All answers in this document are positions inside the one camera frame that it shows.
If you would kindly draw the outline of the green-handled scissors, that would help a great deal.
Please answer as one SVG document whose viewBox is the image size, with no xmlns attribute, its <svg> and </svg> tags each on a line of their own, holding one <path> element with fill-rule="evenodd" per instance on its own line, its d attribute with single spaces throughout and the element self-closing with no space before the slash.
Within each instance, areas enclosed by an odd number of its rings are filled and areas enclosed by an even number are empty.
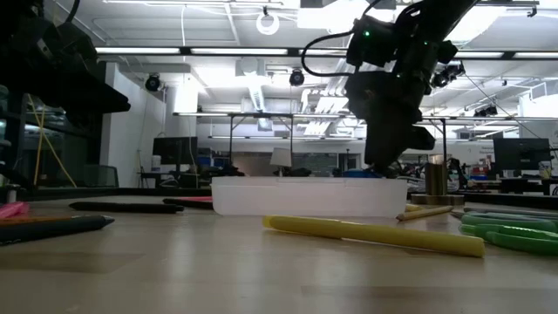
<svg viewBox="0 0 558 314">
<path fill-rule="evenodd" d="M 452 212 L 452 215 L 459 218 L 461 223 L 465 225 L 492 224 L 558 233 L 558 221 L 543 217 L 473 211 L 463 213 Z"/>
</svg>

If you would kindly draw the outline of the black pen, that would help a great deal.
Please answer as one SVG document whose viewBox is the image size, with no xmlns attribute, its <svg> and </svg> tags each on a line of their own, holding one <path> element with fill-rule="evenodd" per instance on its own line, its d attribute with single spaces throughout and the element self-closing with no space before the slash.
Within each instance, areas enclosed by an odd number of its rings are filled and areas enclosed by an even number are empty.
<svg viewBox="0 0 558 314">
<path fill-rule="evenodd" d="M 118 203 L 102 201 L 79 201 L 71 203 L 69 207 L 77 211 L 134 214 L 176 214 L 184 210 L 182 206 L 164 203 Z"/>
<path fill-rule="evenodd" d="M 115 219 L 106 215 L 75 216 L 0 226 L 0 246 L 100 230 Z"/>
<path fill-rule="evenodd" d="M 184 201 L 183 198 L 185 198 L 185 197 L 166 198 L 166 199 L 163 199 L 162 201 L 165 204 L 182 206 L 184 208 L 197 208 L 197 209 L 204 209 L 204 210 L 213 210 L 214 209 L 214 206 L 213 206 L 212 202 Z"/>
</svg>

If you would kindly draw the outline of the black computer monitor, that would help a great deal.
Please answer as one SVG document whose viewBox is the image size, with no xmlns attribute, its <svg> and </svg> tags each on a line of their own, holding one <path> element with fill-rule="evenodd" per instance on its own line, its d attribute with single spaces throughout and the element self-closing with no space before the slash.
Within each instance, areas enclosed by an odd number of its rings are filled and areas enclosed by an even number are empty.
<svg viewBox="0 0 558 314">
<path fill-rule="evenodd" d="M 194 165 L 197 163 L 197 137 L 159 137 L 153 140 L 153 155 L 161 165 Z"/>
<path fill-rule="evenodd" d="M 499 138 L 493 140 L 493 149 L 499 171 L 538 170 L 542 162 L 552 160 L 548 139 Z"/>
</svg>

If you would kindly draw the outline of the white short post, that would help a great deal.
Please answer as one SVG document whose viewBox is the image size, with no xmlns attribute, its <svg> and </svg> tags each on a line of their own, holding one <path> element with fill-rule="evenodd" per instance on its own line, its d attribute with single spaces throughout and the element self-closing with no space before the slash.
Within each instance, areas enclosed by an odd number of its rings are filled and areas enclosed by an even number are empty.
<svg viewBox="0 0 558 314">
<path fill-rule="evenodd" d="M 5 201 L 4 204 L 9 204 L 17 201 L 17 192 L 21 187 L 17 184 L 7 184 L 5 186 Z"/>
</svg>

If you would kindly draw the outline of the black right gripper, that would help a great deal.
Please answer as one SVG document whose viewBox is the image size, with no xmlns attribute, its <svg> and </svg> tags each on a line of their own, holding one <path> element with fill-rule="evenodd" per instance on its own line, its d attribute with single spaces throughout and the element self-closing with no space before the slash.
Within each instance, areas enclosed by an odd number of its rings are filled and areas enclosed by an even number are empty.
<svg viewBox="0 0 558 314">
<path fill-rule="evenodd" d="M 349 110 L 369 126 L 366 131 L 364 162 L 383 176 L 390 176 L 390 166 L 409 148 L 410 128 L 422 120 L 419 106 L 432 91 L 432 70 L 411 69 L 401 72 L 354 72 L 346 80 L 344 90 Z M 372 125 L 396 128 L 382 129 L 381 165 Z"/>
</svg>

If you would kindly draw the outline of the grey pen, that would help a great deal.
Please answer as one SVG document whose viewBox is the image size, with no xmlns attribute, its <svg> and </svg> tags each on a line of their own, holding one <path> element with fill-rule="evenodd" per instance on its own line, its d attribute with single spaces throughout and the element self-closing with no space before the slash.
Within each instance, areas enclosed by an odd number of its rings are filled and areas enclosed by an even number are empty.
<svg viewBox="0 0 558 314">
<path fill-rule="evenodd" d="M 494 214 L 507 214 L 507 215 L 526 215 L 532 217 L 541 217 L 546 219 L 556 219 L 558 220 L 558 214 L 545 213 L 540 211 L 528 211 L 520 209 L 508 209 L 508 208 L 470 208 L 464 207 L 464 212 L 476 212 L 476 213 L 494 213 Z"/>
</svg>

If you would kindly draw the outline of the pink highlighter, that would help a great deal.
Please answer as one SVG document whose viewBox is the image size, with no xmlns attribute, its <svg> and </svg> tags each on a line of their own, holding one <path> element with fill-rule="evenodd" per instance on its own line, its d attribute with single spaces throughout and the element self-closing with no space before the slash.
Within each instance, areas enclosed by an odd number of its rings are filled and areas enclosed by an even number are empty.
<svg viewBox="0 0 558 314">
<path fill-rule="evenodd" d="M 27 202 L 15 201 L 0 205 L 0 219 L 26 217 L 29 213 L 30 205 Z"/>
</svg>

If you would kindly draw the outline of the natural wooden pencil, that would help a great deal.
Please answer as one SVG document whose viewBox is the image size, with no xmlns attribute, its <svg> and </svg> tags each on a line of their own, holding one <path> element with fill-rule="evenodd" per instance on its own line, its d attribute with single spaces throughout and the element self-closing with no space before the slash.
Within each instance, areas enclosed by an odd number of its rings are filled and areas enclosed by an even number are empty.
<svg viewBox="0 0 558 314">
<path fill-rule="evenodd" d="M 440 215 L 440 214 L 448 213 L 448 212 L 451 212 L 452 210 L 453 210 L 453 206 L 444 206 L 444 207 L 438 207 L 438 208 L 427 208 L 427 209 L 421 209 L 421 210 L 416 210 L 416 211 L 411 211 L 411 212 L 404 212 L 402 214 L 397 215 L 396 219 L 400 222 L 410 221 L 410 220 L 415 220 L 415 219 L 423 218 L 423 217 L 427 217 L 427 216 Z"/>
</svg>

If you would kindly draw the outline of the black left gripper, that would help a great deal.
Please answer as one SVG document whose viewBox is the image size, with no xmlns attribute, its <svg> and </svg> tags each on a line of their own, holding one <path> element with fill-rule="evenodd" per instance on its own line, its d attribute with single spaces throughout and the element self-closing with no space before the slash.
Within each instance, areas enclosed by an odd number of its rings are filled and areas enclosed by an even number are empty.
<svg viewBox="0 0 558 314">
<path fill-rule="evenodd" d="M 60 107 L 74 126 L 89 126 L 96 116 L 128 112 L 128 97 L 91 74 L 71 75 L 67 90 L 61 81 L 61 58 L 25 58 L 24 92 L 39 97 L 46 105 Z"/>
</svg>

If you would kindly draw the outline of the clear plastic supply box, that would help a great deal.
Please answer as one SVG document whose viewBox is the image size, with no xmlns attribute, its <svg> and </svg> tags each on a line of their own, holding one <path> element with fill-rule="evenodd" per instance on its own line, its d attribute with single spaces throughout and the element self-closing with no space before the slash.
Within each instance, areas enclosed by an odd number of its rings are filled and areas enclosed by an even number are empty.
<svg viewBox="0 0 558 314">
<path fill-rule="evenodd" d="M 396 179 L 326 177 L 216 177 L 220 215 L 387 217 L 405 210 L 407 183 Z"/>
</svg>

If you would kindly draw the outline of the green highlighter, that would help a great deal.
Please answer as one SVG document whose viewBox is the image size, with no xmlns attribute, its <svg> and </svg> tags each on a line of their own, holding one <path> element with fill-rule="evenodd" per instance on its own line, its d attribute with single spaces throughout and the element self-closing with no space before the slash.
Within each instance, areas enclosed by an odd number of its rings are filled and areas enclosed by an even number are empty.
<svg viewBox="0 0 558 314">
<path fill-rule="evenodd" d="M 459 231 L 504 249 L 558 256 L 558 234 L 554 232 L 494 224 L 461 224 Z"/>
</svg>

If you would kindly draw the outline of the orange pencil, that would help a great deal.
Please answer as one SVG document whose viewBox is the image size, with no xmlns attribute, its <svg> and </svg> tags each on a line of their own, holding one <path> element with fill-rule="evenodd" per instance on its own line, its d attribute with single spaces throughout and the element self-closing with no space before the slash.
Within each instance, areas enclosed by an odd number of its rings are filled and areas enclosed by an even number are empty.
<svg viewBox="0 0 558 314">
<path fill-rule="evenodd" d="M 72 219 L 72 216 L 19 216 L 19 217 L 8 217 L 8 218 L 1 218 L 0 219 L 0 226 L 8 226 L 8 225 L 18 225 L 18 224 L 27 224 L 27 223 L 35 223 L 35 222 L 59 222 Z"/>
</svg>

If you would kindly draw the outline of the black overhead beam with lights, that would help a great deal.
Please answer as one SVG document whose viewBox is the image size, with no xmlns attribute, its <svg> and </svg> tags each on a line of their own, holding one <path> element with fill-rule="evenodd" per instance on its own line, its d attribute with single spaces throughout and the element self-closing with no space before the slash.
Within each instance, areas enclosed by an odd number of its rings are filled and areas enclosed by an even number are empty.
<svg viewBox="0 0 558 314">
<path fill-rule="evenodd" d="M 217 56 L 217 57 L 300 57 L 302 48 L 248 48 L 248 47 L 155 47 L 107 46 L 97 47 L 102 56 Z M 458 51 L 455 59 L 462 60 L 534 60 L 558 61 L 558 51 Z"/>
</svg>

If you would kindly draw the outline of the dark office chair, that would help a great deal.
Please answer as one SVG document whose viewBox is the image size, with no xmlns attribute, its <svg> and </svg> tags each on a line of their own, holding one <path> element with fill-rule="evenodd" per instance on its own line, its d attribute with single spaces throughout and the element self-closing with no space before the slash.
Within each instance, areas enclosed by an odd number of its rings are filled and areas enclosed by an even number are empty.
<svg viewBox="0 0 558 314">
<path fill-rule="evenodd" d="M 85 165 L 84 184 L 88 188 L 118 188 L 118 169 L 106 165 Z"/>
</svg>

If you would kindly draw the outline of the yellow highlighter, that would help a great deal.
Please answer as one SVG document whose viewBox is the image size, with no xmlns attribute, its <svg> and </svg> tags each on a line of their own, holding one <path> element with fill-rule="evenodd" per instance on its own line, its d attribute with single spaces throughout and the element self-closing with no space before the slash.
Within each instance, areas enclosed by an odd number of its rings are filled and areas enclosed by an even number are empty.
<svg viewBox="0 0 558 314">
<path fill-rule="evenodd" d="M 485 255 L 484 241 L 467 235 L 286 215 L 266 215 L 262 218 L 262 225 L 269 229 L 309 236 L 378 242 L 459 256 L 482 258 Z"/>
</svg>

